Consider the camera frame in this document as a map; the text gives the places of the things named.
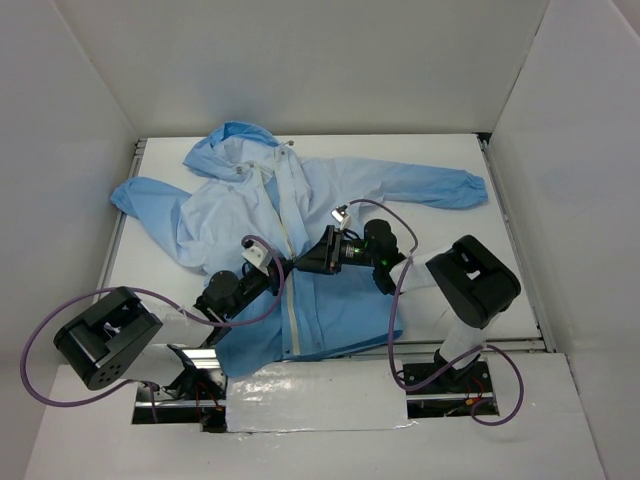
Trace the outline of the light blue hooded jacket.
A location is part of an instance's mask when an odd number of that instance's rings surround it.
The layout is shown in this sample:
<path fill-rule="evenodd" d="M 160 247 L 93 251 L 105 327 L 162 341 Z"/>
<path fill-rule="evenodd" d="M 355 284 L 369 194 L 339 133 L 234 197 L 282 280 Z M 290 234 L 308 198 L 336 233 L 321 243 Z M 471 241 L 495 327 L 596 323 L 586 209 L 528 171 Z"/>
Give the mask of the light blue hooded jacket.
<path fill-rule="evenodd" d="M 194 192 L 137 176 L 112 193 L 179 265 L 210 276 L 240 269 L 241 240 L 253 234 L 288 259 L 306 253 L 347 205 L 396 201 L 466 210 L 488 199 L 484 180 L 464 170 L 367 158 L 301 157 L 265 129 L 228 122 L 194 145 L 184 165 L 204 178 Z M 315 361 L 383 345 L 392 300 L 368 269 L 335 276 L 295 271 L 280 302 L 261 295 L 215 350 L 230 377 L 282 360 Z"/>

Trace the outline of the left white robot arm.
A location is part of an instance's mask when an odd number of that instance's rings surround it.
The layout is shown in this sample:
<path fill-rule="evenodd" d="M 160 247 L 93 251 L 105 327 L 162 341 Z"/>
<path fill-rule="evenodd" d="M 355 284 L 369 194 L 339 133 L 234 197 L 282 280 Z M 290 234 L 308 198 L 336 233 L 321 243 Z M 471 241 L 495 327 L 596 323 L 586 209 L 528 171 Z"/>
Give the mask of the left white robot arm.
<path fill-rule="evenodd" d="M 116 287 L 62 326 L 53 344 L 90 391 L 122 379 L 182 399 L 201 384 L 215 383 L 185 351 L 210 348 L 233 323 L 244 325 L 238 316 L 263 293 L 278 295 L 293 266 L 284 258 L 262 268 L 247 261 L 241 276 L 228 270 L 214 274 L 196 299 L 199 316 L 153 310 L 143 301 L 149 291 Z"/>

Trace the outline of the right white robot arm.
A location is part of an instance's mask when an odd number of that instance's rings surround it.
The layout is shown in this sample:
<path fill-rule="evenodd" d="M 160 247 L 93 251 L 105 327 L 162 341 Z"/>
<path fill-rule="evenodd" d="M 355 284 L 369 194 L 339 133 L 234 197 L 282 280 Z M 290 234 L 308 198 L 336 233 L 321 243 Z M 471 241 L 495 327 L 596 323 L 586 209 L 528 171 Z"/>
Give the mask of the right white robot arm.
<path fill-rule="evenodd" d="M 491 322 L 521 293 L 515 274 L 472 235 L 432 256 L 406 257 L 398 249 L 389 223 L 368 221 L 362 237 L 328 226 L 321 239 L 294 262 L 297 270 L 336 275 L 344 265 L 370 267 L 378 290 L 392 297 L 387 353 L 393 363 L 394 328 L 400 295 L 436 287 L 444 295 L 456 322 L 436 351 L 435 373 L 411 385 L 396 371 L 393 378 L 405 392 L 433 382 L 446 391 L 459 390 L 470 378 Z"/>

